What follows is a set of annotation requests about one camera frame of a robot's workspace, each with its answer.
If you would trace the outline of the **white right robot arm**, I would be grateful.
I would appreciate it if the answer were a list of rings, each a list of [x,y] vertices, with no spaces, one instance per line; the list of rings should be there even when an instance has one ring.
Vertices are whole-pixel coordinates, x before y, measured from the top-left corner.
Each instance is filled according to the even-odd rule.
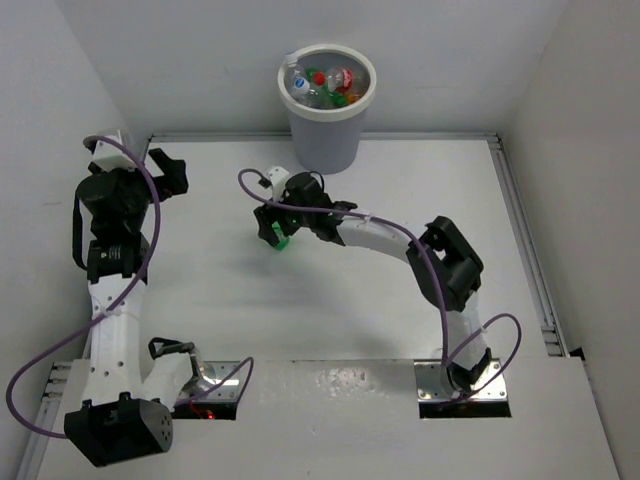
[[[366,248],[408,264],[423,297],[441,314],[446,376],[454,389],[471,392],[491,356],[477,311],[484,266],[452,220],[439,216],[416,236],[352,202],[331,200],[318,174],[272,167],[258,183],[271,193],[254,211],[258,235],[272,247],[307,229],[324,242]]]

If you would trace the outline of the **red cap cola bottle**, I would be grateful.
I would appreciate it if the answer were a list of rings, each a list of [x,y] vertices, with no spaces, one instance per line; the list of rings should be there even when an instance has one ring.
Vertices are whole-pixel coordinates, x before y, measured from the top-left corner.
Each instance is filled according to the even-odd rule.
[[[363,94],[369,87],[367,74],[356,68],[332,67],[325,72],[317,71],[311,80],[329,92]]]

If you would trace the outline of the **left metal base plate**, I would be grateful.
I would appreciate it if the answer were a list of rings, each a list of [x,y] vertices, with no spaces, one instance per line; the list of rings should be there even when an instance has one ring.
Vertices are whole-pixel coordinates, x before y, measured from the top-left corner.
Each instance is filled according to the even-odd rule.
[[[194,364],[194,376],[187,382],[176,406],[194,403],[237,403],[246,389],[253,361],[204,361]]]

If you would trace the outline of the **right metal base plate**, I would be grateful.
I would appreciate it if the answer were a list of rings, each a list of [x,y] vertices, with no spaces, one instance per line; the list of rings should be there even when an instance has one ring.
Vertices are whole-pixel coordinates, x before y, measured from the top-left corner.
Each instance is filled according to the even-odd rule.
[[[449,401],[458,395],[458,386],[449,381],[439,361],[415,361],[413,366],[420,404],[435,405]],[[498,359],[490,361],[477,382],[471,385],[474,393],[470,398],[471,401],[481,403],[508,401],[506,382],[501,368],[502,364]]]

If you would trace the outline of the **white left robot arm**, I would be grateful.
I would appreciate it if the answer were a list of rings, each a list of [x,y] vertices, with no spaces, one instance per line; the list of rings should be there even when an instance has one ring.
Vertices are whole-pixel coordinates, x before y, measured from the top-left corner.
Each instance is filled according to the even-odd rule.
[[[153,366],[140,368],[140,318],[148,284],[148,254],[155,244],[141,229],[154,200],[188,190],[186,164],[163,150],[149,152],[160,169],[151,181],[133,165],[92,163],[75,192],[74,223],[91,216],[94,238],[82,255],[82,234],[72,253],[87,274],[93,314],[90,370],[78,410],[64,418],[64,433],[95,467],[167,452],[173,441],[172,413],[192,380],[191,342],[169,340],[152,348]]]

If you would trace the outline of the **aluminium frame rail left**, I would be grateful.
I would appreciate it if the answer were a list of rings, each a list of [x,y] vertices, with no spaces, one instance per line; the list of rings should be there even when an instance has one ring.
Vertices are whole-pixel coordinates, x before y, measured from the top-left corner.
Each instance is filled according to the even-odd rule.
[[[128,148],[122,147],[118,143],[106,138],[96,135],[89,136],[91,140],[104,140],[107,143],[110,143],[114,147],[119,148],[125,155],[127,155],[131,161],[134,162],[136,168],[143,174],[145,180],[151,181],[153,175],[146,169],[142,160],[138,159],[132,152],[129,151]],[[154,200],[149,206],[146,216],[151,215],[155,220],[160,218],[160,202],[159,200]],[[80,253],[82,255],[86,255],[89,249],[89,243],[93,240],[94,236],[91,233],[92,216],[87,210],[83,210],[81,212],[81,223],[76,225],[74,223],[74,210],[73,210],[73,241],[72,248],[74,246],[74,233],[76,231],[80,231],[82,234],[82,246],[80,248]],[[155,225],[152,230],[152,236],[150,238],[145,238],[148,241],[151,241],[155,244],[154,250],[152,253],[148,254],[148,267],[150,261],[153,257],[153,254],[156,249],[157,242],[159,240],[160,227]],[[88,339],[88,347],[89,347],[89,358],[90,358],[90,350],[91,350],[91,336],[90,332],[92,327],[94,327],[97,323],[100,322],[100,318],[95,316],[92,311],[92,318],[90,322],[81,327],[78,331],[70,334],[67,338],[63,339],[59,343],[50,347],[44,353],[38,355],[35,359],[28,361],[28,363],[21,367],[16,374],[11,378],[9,385],[6,389],[6,403],[9,408],[10,413],[14,418],[16,418],[19,423],[26,427],[29,432],[29,441],[27,447],[25,448],[23,459],[20,463],[20,467],[18,470],[18,478],[20,479],[34,479],[37,477],[40,467],[43,462],[44,453],[46,451],[46,447],[48,445],[49,440],[58,439],[58,440],[69,440],[64,433],[64,418],[63,417],[63,430],[62,432],[56,432],[54,429],[55,419],[59,412],[62,396],[64,393],[64,389],[66,386],[66,382],[69,378],[69,371],[71,369],[71,365],[68,362],[56,362],[54,363],[49,371],[49,376],[47,378],[47,382],[42,393],[40,399],[40,407],[38,410],[38,414],[35,420],[29,421],[22,414],[19,413],[17,405],[14,402],[14,389],[17,386],[19,379],[29,370],[29,368],[35,366],[40,363],[45,358],[49,357],[55,351],[61,349],[72,341],[80,338],[83,335],[87,335]],[[81,406],[81,400],[78,406],[74,407],[71,412],[76,411]]]

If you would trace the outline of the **metal base plate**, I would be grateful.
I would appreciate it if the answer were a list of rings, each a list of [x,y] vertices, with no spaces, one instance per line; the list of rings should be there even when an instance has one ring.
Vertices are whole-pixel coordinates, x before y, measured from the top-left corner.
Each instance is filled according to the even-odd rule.
[[[204,361],[194,364],[194,376],[187,382],[176,406],[194,403],[237,403],[246,389],[253,361]]]
[[[415,361],[413,366],[420,404],[435,405],[449,401],[458,395],[458,386],[449,381],[439,361]],[[470,398],[471,401],[481,403],[508,401],[506,382],[501,368],[502,364],[498,359],[490,361],[477,382],[471,385],[474,393]]]

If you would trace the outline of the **orange juice bottle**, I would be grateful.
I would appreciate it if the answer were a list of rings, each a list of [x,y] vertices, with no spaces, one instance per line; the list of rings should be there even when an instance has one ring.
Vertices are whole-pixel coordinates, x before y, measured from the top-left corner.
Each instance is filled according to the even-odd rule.
[[[366,91],[364,90],[348,91],[344,94],[344,97],[348,105],[353,105],[357,103],[365,94]]]

